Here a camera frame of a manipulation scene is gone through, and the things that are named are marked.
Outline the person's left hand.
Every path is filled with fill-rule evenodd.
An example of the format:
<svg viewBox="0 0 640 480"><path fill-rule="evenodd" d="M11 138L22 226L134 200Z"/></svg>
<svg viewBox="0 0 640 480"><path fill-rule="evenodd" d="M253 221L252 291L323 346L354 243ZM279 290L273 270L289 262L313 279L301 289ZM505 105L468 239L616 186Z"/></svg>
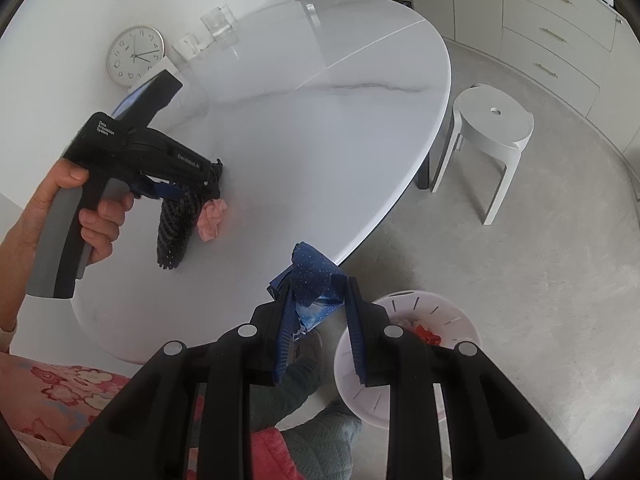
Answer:
<svg viewBox="0 0 640 480"><path fill-rule="evenodd" d="M134 202L128 185L64 158L49 171L1 243L1 333L27 295L68 298L91 263L111 255Z"/></svg>

